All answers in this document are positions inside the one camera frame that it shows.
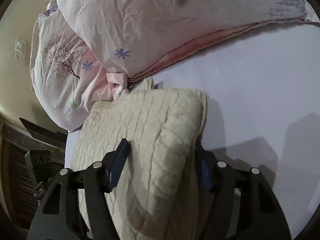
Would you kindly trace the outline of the beige knitted garment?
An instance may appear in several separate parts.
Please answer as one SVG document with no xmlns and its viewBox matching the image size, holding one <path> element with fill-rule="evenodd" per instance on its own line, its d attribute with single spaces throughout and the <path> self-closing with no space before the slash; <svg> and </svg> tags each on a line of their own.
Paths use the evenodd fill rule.
<svg viewBox="0 0 320 240">
<path fill-rule="evenodd" d="M 93 105 L 75 143 L 71 168 L 87 168 L 122 139 L 130 142 L 119 183 L 106 195 L 121 239 L 195 239 L 195 144 L 206 113 L 204 92 L 155 89 L 151 78 L 114 102 Z"/>
</svg>

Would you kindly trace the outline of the dark wooden nightstand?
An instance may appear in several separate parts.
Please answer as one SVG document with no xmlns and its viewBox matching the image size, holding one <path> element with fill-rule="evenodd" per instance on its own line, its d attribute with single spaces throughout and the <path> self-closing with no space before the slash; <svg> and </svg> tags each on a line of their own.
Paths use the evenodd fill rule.
<svg viewBox="0 0 320 240">
<path fill-rule="evenodd" d="M 38 202 L 32 194 L 25 155 L 30 150 L 45 150 L 53 161 L 64 164 L 67 134 L 20 120 L 27 125 L 26 131 L 1 118 L 1 206 L 13 225 L 27 233 Z"/>
</svg>

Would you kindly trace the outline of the black device with lenses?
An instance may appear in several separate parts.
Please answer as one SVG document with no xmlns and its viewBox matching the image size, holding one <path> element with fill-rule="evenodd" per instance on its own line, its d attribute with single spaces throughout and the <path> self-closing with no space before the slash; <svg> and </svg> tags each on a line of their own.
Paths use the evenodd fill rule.
<svg viewBox="0 0 320 240">
<path fill-rule="evenodd" d="M 30 150 L 25 162 L 33 184 L 32 194 L 37 201 L 45 195 L 53 178 L 52 159 L 48 150 Z"/>
</svg>

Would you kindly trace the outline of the pink floral duvet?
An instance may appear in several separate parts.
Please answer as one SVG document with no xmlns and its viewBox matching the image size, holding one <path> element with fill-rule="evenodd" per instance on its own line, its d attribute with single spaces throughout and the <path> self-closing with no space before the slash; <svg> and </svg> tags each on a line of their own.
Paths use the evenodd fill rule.
<svg viewBox="0 0 320 240">
<path fill-rule="evenodd" d="M 43 0 L 33 90 L 57 126 L 83 125 L 96 101 L 197 51 L 269 24 L 318 23 L 306 0 Z"/>
</svg>

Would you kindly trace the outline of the white wall switch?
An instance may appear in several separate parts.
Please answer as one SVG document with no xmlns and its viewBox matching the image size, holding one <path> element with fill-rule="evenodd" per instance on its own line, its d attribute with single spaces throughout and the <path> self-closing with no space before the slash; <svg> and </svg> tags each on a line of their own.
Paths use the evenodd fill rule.
<svg viewBox="0 0 320 240">
<path fill-rule="evenodd" d="M 16 38 L 16 40 L 15 40 L 15 59 L 16 59 L 16 61 L 20 61 L 23 64 L 25 64 L 26 51 L 27 51 L 27 43 L 20 38 Z"/>
</svg>

